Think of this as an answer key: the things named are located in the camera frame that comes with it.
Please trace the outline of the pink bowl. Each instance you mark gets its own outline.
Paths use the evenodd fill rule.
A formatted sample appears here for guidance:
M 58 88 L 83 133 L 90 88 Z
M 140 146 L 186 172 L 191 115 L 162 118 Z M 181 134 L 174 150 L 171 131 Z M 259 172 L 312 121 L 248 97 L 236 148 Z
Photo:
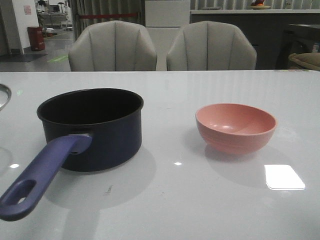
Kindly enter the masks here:
M 217 103 L 195 113 L 196 125 L 204 141 L 214 149 L 245 155 L 263 148 L 277 127 L 270 113 L 249 105 Z

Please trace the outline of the dark grey counter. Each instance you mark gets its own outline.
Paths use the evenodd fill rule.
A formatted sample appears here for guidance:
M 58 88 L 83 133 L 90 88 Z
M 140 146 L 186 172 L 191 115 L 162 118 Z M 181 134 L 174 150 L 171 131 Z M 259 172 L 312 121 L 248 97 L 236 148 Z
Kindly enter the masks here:
M 239 27 L 257 52 L 257 70 L 287 67 L 289 44 L 284 31 L 289 24 L 317 25 L 318 9 L 191 10 L 190 22 L 213 21 Z

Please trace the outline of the white cabinet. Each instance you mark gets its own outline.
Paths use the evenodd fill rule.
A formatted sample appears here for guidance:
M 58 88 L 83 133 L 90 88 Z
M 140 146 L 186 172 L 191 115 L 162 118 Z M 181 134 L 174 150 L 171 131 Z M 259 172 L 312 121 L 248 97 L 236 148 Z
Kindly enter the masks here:
M 157 71 L 167 70 L 167 53 L 179 28 L 190 22 L 189 0 L 146 0 L 145 26 L 157 52 Z

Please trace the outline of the left grey upholstered chair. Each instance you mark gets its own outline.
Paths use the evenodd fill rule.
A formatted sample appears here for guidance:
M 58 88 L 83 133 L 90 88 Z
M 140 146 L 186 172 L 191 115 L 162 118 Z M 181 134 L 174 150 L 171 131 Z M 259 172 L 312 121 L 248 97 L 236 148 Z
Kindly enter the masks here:
M 72 72 L 155 71 L 157 52 L 146 27 L 120 20 L 86 27 L 72 45 Z

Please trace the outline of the glass lid blue knob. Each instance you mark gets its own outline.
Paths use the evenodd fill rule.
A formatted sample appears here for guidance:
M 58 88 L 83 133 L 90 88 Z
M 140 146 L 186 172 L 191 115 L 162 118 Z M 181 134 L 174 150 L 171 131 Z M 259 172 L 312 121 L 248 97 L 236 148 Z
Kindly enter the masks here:
M 2 111 L 10 102 L 12 90 L 5 84 L 0 84 L 0 110 Z

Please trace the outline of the fruit plate on counter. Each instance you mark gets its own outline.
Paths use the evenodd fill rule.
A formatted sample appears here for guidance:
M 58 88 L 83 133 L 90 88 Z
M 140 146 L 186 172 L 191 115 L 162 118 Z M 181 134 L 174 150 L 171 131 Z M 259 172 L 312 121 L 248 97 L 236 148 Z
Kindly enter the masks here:
M 252 10 L 268 10 L 271 8 L 270 5 L 265 5 L 264 0 L 253 0 L 250 4 Z

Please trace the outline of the red trash bin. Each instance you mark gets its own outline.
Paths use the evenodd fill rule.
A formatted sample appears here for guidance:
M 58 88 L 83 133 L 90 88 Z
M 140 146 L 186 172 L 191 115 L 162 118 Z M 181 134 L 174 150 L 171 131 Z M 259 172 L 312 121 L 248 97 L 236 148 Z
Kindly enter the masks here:
M 45 49 L 43 32 L 40 26 L 29 26 L 27 33 L 32 51 L 42 51 Z

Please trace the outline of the dark washing machine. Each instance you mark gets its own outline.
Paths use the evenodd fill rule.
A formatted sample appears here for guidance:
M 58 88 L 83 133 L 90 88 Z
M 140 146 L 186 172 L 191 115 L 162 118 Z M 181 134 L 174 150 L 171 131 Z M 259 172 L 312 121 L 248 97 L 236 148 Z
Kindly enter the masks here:
M 299 69 L 289 62 L 289 55 L 320 52 L 320 26 L 318 24 L 289 24 L 282 33 L 275 68 Z

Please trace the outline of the right grey upholstered chair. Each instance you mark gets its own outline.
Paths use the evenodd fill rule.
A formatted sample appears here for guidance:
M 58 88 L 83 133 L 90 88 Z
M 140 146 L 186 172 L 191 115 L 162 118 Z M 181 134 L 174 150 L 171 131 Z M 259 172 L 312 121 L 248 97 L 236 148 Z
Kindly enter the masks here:
M 168 71 L 255 70 L 257 52 L 242 30 L 200 21 L 180 28 L 166 56 Z

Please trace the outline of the grey upholstered chair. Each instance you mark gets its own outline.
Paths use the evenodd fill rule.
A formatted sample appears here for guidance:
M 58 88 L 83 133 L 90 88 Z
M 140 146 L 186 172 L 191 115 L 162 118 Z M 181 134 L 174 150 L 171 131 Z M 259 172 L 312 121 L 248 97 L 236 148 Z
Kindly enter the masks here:
M 180 28 L 166 56 L 168 71 L 255 70 L 257 52 L 242 30 L 200 21 Z
M 72 72 L 155 71 L 157 52 L 146 27 L 120 20 L 86 27 L 72 45 Z

